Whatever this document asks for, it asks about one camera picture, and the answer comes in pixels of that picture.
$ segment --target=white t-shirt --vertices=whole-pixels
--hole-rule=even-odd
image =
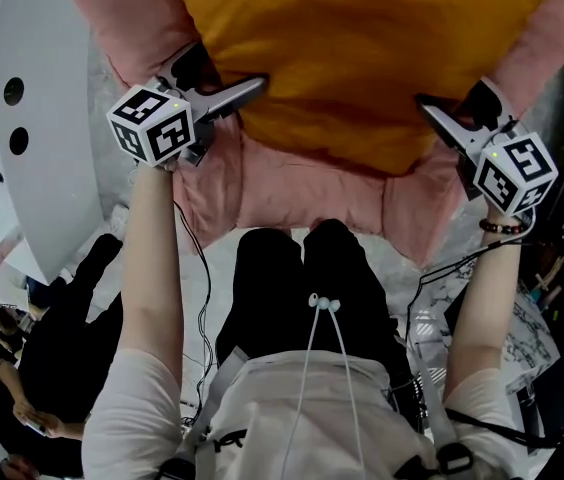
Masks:
[[[305,351],[247,362],[227,389],[205,446],[214,478],[280,480],[296,416]],[[386,402],[384,367],[349,358],[366,478],[390,479],[419,455],[435,469],[435,449]],[[87,480],[149,480],[172,458],[182,440],[180,388],[167,367],[138,350],[120,350],[89,419],[82,460]],[[446,406],[480,420],[513,426],[499,371],[466,379]],[[489,431],[455,425],[460,441],[481,461],[481,471],[500,468],[508,478],[527,476],[526,450]],[[286,479],[362,478],[346,372],[340,354],[315,351],[304,392]]]

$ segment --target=white cube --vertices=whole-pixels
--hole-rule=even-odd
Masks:
[[[484,148],[473,183],[504,215],[540,204],[558,171],[537,133]]]
[[[195,142],[188,101],[141,85],[106,114],[120,148],[151,167]]]

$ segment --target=black pants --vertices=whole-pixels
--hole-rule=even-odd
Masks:
[[[38,410],[66,422],[83,421],[102,390],[122,330],[121,296],[86,324],[93,290],[122,248],[113,235],[97,239],[35,324],[24,347],[19,372],[25,394]]]
[[[364,250],[338,220],[322,222],[300,245],[281,231],[256,229],[238,247],[233,306],[216,342],[221,364],[235,346],[249,357],[306,350],[315,309],[311,293],[338,299],[335,316],[347,355],[384,365],[395,388],[411,379],[406,350],[394,336],[386,295],[369,267]],[[320,315],[314,350],[341,353],[329,315]],[[415,425],[417,401],[412,387],[396,391],[400,412]]]

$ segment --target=marble table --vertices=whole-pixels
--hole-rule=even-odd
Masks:
[[[444,312],[468,284],[473,264],[429,285],[414,308],[414,343],[429,367],[436,384],[444,380],[451,333]],[[502,350],[502,373],[509,394],[519,391],[547,370],[560,354],[540,310],[520,286],[515,300],[511,330]]]

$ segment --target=pink sofa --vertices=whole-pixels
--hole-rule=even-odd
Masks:
[[[182,0],[74,0],[124,84],[145,82],[198,34]],[[490,77],[521,114],[564,64],[564,0],[545,0]],[[438,142],[407,176],[387,178],[249,139],[235,116],[216,127],[198,168],[173,177],[174,199],[203,246],[234,228],[295,228],[335,217],[426,264],[463,200],[455,154]]]

